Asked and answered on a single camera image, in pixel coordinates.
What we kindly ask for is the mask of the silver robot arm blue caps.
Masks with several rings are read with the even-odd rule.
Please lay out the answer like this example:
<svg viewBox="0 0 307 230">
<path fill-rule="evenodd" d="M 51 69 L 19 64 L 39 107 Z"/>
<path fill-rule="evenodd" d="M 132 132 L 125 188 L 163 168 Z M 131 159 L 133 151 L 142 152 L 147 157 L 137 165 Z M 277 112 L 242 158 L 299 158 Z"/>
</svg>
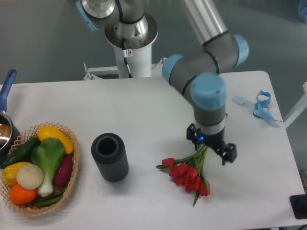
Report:
<svg viewBox="0 0 307 230">
<path fill-rule="evenodd" d="M 195 147 L 206 145 L 232 163 L 236 146 L 225 143 L 226 86 L 221 73 L 244 62 L 246 40 L 228 32 L 211 0 L 183 0 L 182 8 L 202 46 L 192 57 L 171 55 L 162 63 L 162 76 L 193 107 L 195 123 L 186 131 Z M 152 74 L 152 43 L 158 35 L 155 19 L 144 11 L 141 0 L 79 0 L 77 9 L 92 29 L 103 29 L 113 46 L 120 78 Z"/>
</svg>

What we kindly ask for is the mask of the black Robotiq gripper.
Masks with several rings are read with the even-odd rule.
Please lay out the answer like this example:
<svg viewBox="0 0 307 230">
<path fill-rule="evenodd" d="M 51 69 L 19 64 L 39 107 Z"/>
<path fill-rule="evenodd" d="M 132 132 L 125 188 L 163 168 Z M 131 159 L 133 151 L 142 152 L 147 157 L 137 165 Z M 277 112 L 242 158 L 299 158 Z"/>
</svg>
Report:
<svg viewBox="0 0 307 230">
<path fill-rule="evenodd" d="M 186 138 L 194 144 L 195 150 L 199 150 L 201 145 L 213 149 L 222 158 L 224 166 L 237 158 L 236 145 L 224 142 L 224 128 L 225 123 L 213 126 L 191 123 L 186 130 Z"/>
</svg>

